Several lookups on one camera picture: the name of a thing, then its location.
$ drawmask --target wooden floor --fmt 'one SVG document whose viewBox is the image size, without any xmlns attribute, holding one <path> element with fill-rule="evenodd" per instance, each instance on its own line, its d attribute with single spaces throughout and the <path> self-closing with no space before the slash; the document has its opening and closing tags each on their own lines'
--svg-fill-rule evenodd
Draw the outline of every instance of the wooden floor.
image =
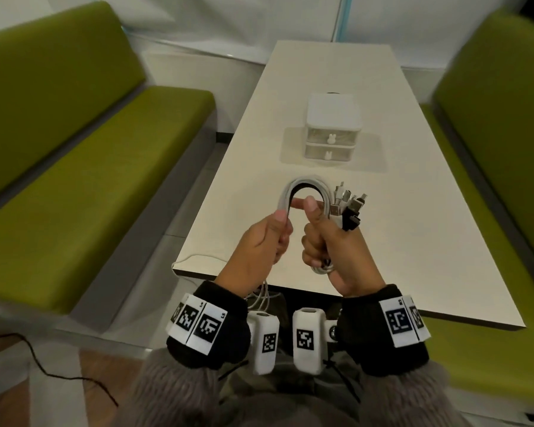
<svg viewBox="0 0 534 427">
<path fill-rule="evenodd" d="M 0 340 L 0 351 L 14 345 L 18 339 Z M 137 377 L 142 361 L 120 358 L 103 353 L 80 350 L 81 372 L 104 383 L 118 402 L 124 401 Z M 83 384 L 89 427 L 109 426 L 116 408 L 97 385 Z M 0 427 L 30 427 L 29 381 L 26 379 L 0 395 Z"/>
</svg>

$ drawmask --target white table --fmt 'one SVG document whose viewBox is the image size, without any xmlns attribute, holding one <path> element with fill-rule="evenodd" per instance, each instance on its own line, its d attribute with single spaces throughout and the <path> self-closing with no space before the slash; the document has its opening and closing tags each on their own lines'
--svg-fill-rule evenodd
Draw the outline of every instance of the white table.
<svg viewBox="0 0 534 427">
<path fill-rule="evenodd" d="M 355 165 L 301 162 L 293 144 L 311 92 L 355 95 L 364 122 Z M 353 193 L 368 194 L 360 227 L 370 250 L 386 282 L 411 294 L 420 310 L 524 326 L 386 45 L 277 43 L 179 259 L 195 253 L 228 259 L 249 225 L 275 210 L 285 184 L 313 173 L 331 186 L 344 181 Z M 336 295 L 326 276 L 301 261 L 303 212 L 292 210 L 290 219 L 295 233 L 268 282 Z M 217 275 L 222 267 L 195 256 L 174 269 Z"/>
</svg>

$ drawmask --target black cord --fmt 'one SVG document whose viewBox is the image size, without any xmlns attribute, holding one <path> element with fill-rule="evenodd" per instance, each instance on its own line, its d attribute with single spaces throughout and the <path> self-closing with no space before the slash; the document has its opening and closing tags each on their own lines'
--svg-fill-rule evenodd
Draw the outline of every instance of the black cord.
<svg viewBox="0 0 534 427">
<path fill-rule="evenodd" d="M 34 347 L 32 346 L 32 344 L 28 341 L 28 339 L 25 336 L 21 335 L 18 332 L 10 332 L 10 333 L 7 333 L 7 334 L 0 334 L 0 339 L 5 339 L 7 337 L 18 337 L 20 340 L 22 340 L 25 344 L 28 345 L 29 351 L 32 353 L 32 357 L 34 359 L 34 362 L 36 363 L 36 366 L 38 367 L 38 369 L 41 370 L 41 372 L 44 375 L 49 376 L 49 377 L 55 377 L 57 379 L 83 380 L 83 381 L 87 381 L 87 382 L 92 382 L 95 385 L 99 386 L 105 392 L 105 394 L 107 394 L 107 396 L 111 399 L 111 401 L 114 403 L 114 405 L 116 407 L 119 407 L 119 403 L 115 400 L 115 398 L 109 392 L 109 390 L 107 389 L 107 387 L 105 386 L 105 384 L 103 382 L 100 382 L 100 381 L 98 381 L 96 379 L 92 379 L 91 377 L 84 377 L 84 376 L 67 377 L 67 376 L 61 376 L 61 375 L 54 375 L 53 373 L 48 373 L 48 372 L 45 371 L 45 368 L 42 366 L 41 362 L 39 362 L 39 360 L 37 359 L 36 352 L 34 351 Z"/>
<path fill-rule="evenodd" d="M 241 363 L 235 365 L 231 369 L 229 369 L 227 372 L 225 372 L 223 375 L 221 375 L 219 378 L 217 378 L 217 381 L 221 381 L 222 379 L 226 378 L 227 376 L 231 375 L 235 370 L 237 370 L 240 367 L 247 366 L 249 364 L 249 360 L 244 360 Z"/>
<path fill-rule="evenodd" d="M 356 390 L 354 389 L 354 387 L 352 386 L 352 383 L 350 382 L 350 380 L 342 374 L 342 372 L 338 369 L 338 367 L 336 366 L 336 363 L 334 361 L 331 361 L 331 360 L 328 360 L 328 361 L 322 361 L 324 364 L 326 364 L 326 367 L 327 368 L 333 368 L 336 373 L 338 373 L 338 376 L 340 376 L 340 378 L 342 379 L 342 382 L 344 382 L 344 385 L 346 385 L 346 388 L 348 388 L 348 391 L 350 391 L 350 394 L 356 399 L 356 401 L 359 403 L 360 402 L 360 397 L 358 397 L 358 395 L 356 394 Z"/>
</svg>

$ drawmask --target hand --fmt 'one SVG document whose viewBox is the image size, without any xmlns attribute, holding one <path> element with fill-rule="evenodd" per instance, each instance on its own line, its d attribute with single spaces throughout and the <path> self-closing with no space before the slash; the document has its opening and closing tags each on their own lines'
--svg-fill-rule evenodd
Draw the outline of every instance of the hand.
<svg viewBox="0 0 534 427">
<path fill-rule="evenodd" d="M 293 226 L 285 210 L 277 210 L 252 225 L 241 237 L 215 282 L 244 298 L 267 279 L 289 247 Z"/>
<path fill-rule="evenodd" d="M 342 296 L 368 295 L 385 286 L 359 228 L 348 232 L 340 229 L 324 215 L 322 203 L 312 196 L 293 199 L 291 207 L 304 209 L 309 220 L 302 237 L 303 262 L 320 267 L 324 259 L 331 259 L 334 271 L 328 279 Z"/>
</svg>

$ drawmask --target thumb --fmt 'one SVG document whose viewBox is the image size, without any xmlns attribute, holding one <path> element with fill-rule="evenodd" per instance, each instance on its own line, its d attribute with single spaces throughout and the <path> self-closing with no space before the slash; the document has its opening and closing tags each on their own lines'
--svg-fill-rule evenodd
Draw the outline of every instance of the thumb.
<svg viewBox="0 0 534 427">
<path fill-rule="evenodd" d="M 279 244 L 279 237 L 283 233 L 287 224 L 287 212 L 284 209 L 278 209 L 273 214 L 267 217 L 267 229 L 265 230 L 265 238 L 263 243 L 273 249 L 277 249 Z"/>
<path fill-rule="evenodd" d="M 307 196 L 303 203 L 303 208 L 309 222 L 318 229 L 320 235 L 329 241 L 335 237 L 338 226 L 332 222 L 319 208 L 317 201 L 312 196 Z"/>
</svg>

